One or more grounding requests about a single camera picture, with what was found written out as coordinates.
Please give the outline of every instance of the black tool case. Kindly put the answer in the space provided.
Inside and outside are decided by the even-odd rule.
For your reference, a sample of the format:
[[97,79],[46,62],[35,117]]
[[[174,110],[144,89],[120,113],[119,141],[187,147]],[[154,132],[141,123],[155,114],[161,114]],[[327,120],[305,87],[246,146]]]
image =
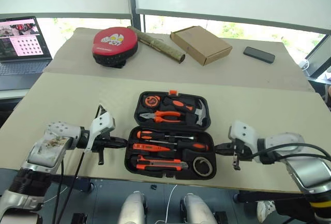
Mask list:
[[[153,99],[153,96],[158,96],[159,102]],[[175,107],[174,104],[169,104],[169,101],[180,101],[187,106]],[[201,109],[201,103],[205,106],[205,118],[202,120],[201,125],[197,125],[198,116],[195,114],[195,108]],[[182,108],[192,107],[193,112],[184,112]],[[156,111],[175,111],[181,113],[181,116],[163,116],[162,118],[180,121],[179,123],[168,123],[161,122],[156,123],[152,118],[146,119],[141,117],[142,113],[154,113]],[[205,130],[210,126],[210,116],[209,109],[206,99],[201,96],[187,95],[187,94],[178,94],[176,91],[167,92],[143,92],[138,100],[137,108],[134,112],[134,118],[139,124],[135,127],[129,136],[128,144],[125,153],[125,167],[128,171],[132,173],[137,173],[146,176],[152,177],[173,177],[179,180],[208,180],[215,176],[216,174],[216,157],[215,157],[215,147],[212,137],[205,132]],[[164,133],[167,136],[166,138],[154,139],[158,141],[167,141],[171,144],[164,143],[154,143],[147,139],[146,134],[140,134],[138,138],[138,132],[140,131],[153,131],[158,133]],[[194,137],[195,140],[175,138],[174,136],[188,136]],[[173,143],[185,142],[190,143],[199,142],[204,145],[207,145],[207,151],[193,151],[188,148],[178,148]],[[137,149],[138,144],[145,145],[157,145],[162,147],[170,148],[170,151],[160,151],[152,152]],[[138,158],[140,158],[139,164],[146,164],[146,168],[137,169]],[[187,168],[177,170],[176,168],[169,167],[158,167],[158,166],[148,166],[150,161],[142,161],[143,159],[157,159],[157,160],[169,160],[179,159],[180,161],[187,164]]]

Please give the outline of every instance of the brown cardboard box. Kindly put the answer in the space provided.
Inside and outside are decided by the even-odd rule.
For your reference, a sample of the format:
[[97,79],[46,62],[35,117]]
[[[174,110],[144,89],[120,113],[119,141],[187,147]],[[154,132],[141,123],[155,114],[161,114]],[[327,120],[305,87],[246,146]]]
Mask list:
[[170,38],[201,65],[229,55],[232,49],[231,45],[200,26],[173,32]]

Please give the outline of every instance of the pliers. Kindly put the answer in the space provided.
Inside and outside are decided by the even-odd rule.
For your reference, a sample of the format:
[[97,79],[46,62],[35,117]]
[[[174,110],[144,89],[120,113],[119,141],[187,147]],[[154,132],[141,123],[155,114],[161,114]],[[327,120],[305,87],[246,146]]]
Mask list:
[[154,122],[160,123],[160,122],[169,122],[169,123],[183,123],[180,120],[168,120],[162,118],[163,116],[177,116],[180,117],[182,114],[176,111],[156,111],[154,113],[143,113],[140,114],[140,117],[143,117],[145,119],[154,119]]

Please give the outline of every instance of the black smartphone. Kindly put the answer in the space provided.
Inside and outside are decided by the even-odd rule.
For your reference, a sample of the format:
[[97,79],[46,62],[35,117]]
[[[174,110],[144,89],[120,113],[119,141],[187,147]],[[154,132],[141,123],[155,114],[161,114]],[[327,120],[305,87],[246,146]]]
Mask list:
[[269,64],[272,64],[275,60],[275,56],[273,54],[255,49],[253,47],[246,47],[246,49],[244,50],[244,54],[257,58]]

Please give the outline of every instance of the laptop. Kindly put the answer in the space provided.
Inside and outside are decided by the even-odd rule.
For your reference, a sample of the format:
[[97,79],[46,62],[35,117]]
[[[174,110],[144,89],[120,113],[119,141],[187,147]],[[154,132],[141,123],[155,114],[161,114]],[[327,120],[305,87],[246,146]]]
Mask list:
[[51,60],[36,17],[0,19],[0,91],[31,88]]

